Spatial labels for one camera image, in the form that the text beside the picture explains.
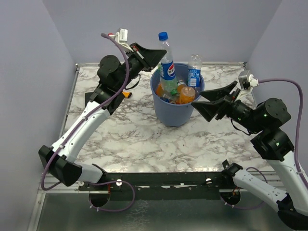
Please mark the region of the green plastic bottle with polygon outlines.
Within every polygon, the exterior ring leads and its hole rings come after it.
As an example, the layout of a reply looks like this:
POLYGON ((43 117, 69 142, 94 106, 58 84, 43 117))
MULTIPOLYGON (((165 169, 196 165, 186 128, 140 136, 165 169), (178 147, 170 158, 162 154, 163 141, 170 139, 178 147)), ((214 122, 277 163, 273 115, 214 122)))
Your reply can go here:
POLYGON ((173 62, 167 64, 159 64, 160 83, 162 89, 171 93, 177 93, 177 78, 175 73, 175 66, 173 62))

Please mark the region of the orange label crushed bottle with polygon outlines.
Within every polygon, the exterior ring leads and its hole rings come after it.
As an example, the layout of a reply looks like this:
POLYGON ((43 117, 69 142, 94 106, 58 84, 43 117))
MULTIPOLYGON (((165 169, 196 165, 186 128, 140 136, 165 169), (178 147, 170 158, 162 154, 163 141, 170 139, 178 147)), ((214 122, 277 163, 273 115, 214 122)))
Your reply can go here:
POLYGON ((168 92, 163 90, 161 82, 157 85, 157 88, 155 90, 155 93, 160 98, 165 98, 166 95, 168 95, 168 92))

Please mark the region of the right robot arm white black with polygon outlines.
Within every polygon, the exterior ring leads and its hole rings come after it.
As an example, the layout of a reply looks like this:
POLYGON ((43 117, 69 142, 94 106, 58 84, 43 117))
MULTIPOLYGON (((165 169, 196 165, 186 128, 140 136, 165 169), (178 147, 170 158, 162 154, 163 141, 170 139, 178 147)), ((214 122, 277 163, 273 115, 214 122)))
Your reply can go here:
POLYGON ((252 109, 241 100, 246 89, 233 91, 237 82, 216 89, 202 91, 205 102, 191 105, 206 121, 222 119, 224 116, 239 123, 255 137, 251 140, 254 149, 275 170, 285 190, 276 189, 254 177, 240 165, 225 164, 221 183, 226 188, 234 185, 243 188, 271 206, 280 220, 296 231, 308 229, 308 177, 302 169, 293 144, 280 127, 291 119, 281 99, 269 98, 252 109))

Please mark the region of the blue plastic bin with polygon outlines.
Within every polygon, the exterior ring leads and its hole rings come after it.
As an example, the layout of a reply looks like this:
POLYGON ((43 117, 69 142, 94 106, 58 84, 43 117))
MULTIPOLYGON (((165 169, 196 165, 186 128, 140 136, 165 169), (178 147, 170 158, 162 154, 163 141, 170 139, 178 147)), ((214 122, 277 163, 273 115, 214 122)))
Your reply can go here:
MULTIPOLYGON (((176 76, 183 77, 187 81, 188 65, 183 63, 174 63, 176 76)), ((191 103, 187 104, 171 104, 160 99, 155 90, 160 83, 160 71, 156 70, 150 79, 151 91, 154 100, 154 111, 156 117, 161 123, 169 127, 180 127, 185 124, 191 117, 194 108, 191 103)), ((200 74, 200 91, 205 89, 203 76, 200 74)))

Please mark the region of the crushed pepsi bottle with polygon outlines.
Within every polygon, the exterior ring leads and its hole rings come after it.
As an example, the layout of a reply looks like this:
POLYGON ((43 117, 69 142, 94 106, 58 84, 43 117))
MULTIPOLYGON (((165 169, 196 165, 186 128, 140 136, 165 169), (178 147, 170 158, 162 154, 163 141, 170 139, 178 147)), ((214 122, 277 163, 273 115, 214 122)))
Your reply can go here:
POLYGON ((200 76, 202 59, 198 54, 192 54, 188 62, 188 82, 187 85, 195 89, 196 94, 200 92, 200 76))
POLYGON ((158 34, 160 46, 162 50, 166 50, 166 55, 162 58, 161 62, 162 64, 167 64, 170 62, 174 62, 173 55, 172 55, 172 49, 168 40, 168 33, 167 32, 160 32, 158 34))

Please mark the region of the orange juice bottle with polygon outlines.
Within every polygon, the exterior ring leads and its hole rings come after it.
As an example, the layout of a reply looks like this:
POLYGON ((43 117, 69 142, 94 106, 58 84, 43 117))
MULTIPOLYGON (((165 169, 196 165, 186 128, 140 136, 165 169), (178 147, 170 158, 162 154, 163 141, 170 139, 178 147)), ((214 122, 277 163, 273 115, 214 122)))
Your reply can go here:
POLYGON ((195 89, 187 86, 187 84, 182 80, 177 82, 177 91, 179 94, 179 104, 190 103, 195 99, 195 89))

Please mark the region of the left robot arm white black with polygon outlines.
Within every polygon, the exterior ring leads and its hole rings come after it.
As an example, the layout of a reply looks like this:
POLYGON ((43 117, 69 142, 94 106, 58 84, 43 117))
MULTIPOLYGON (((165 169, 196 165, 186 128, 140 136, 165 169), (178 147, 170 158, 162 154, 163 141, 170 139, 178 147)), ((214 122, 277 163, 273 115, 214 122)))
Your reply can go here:
POLYGON ((95 164, 76 164, 77 156, 94 131, 122 103, 122 91, 127 84, 139 72, 153 70, 166 54, 166 50, 150 50, 138 43, 130 47, 132 51, 125 56, 127 63, 120 63, 114 55, 101 59, 97 72, 99 84, 79 118, 58 141, 50 147, 43 145, 38 151, 43 166, 65 186, 83 181, 101 190, 106 185, 105 171, 95 164))

